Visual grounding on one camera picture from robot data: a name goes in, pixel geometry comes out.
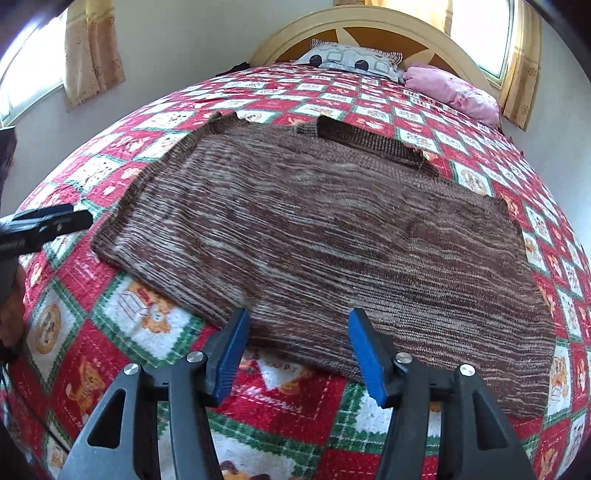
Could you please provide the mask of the person's left hand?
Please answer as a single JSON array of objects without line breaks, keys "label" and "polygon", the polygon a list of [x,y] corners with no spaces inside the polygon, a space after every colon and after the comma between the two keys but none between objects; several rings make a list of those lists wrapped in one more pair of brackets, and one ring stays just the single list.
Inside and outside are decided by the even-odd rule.
[{"label": "person's left hand", "polygon": [[1,305],[1,343],[6,348],[15,347],[23,338],[24,295],[25,271],[21,265],[18,265],[11,294]]}]

